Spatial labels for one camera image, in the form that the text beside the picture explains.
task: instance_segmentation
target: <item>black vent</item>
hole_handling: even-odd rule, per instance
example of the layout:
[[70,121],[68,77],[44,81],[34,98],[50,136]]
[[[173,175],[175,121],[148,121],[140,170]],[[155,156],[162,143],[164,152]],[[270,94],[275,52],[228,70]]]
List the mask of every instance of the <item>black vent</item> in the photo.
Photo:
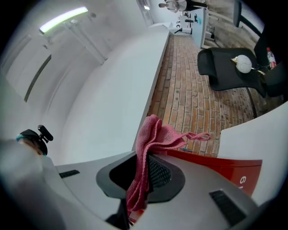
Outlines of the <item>black vent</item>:
[[152,157],[148,159],[148,173],[150,191],[162,187],[171,180],[170,170]]
[[216,205],[232,226],[245,219],[245,214],[233,203],[233,201],[222,191],[209,193]]
[[79,173],[80,172],[78,170],[71,170],[71,171],[59,173],[59,175],[61,178],[66,178],[66,177],[70,177]]

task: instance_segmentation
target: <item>pink towel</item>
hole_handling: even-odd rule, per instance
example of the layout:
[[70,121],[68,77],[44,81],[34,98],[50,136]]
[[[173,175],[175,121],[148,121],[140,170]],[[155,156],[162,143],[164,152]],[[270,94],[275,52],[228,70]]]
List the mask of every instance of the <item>pink towel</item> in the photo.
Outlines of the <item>pink towel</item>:
[[146,208],[149,193],[147,153],[167,153],[186,144],[183,137],[190,140],[208,141],[208,133],[177,133],[170,125],[162,126],[162,120],[156,115],[146,117],[136,140],[136,175],[127,191],[127,210],[138,211]]

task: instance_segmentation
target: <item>ceiling light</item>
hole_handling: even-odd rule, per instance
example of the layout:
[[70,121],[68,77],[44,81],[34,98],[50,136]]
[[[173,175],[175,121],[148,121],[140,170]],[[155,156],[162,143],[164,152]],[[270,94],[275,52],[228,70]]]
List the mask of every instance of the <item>ceiling light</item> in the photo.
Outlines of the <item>ceiling light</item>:
[[80,8],[77,8],[77,9],[74,9],[74,10],[71,10],[71,11],[68,11],[66,13],[63,13],[53,19],[51,19],[49,22],[46,22],[44,25],[42,25],[40,27],[40,32],[42,34],[46,33],[48,30],[50,30],[51,28],[53,28],[54,26],[58,25],[59,23],[69,19],[69,18],[72,18],[76,15],[79,15],[81,13],[85,13],[87,12],[88,9],[83,6],[83,7],[80,7]]

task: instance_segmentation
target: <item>white number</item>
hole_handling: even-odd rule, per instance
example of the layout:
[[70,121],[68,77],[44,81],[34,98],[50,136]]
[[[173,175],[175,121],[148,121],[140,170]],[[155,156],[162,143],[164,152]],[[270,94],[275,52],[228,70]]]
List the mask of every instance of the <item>white number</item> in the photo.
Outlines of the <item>white number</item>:
[[240,179],[240,184],[245,183],[245,181],[246,181],[246,177],[241,177],[241,179]]

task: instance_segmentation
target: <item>red bottle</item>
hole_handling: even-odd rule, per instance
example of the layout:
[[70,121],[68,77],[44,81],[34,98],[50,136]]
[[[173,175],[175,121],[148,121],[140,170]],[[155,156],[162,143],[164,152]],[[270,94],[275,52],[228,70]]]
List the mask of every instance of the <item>red bottle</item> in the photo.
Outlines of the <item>red bottle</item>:
[[276,67],[275,57],[274,57],[274,54],[271,52],[269,47],[267,47],[267,57],[269,60],[270,69],[275,68]]

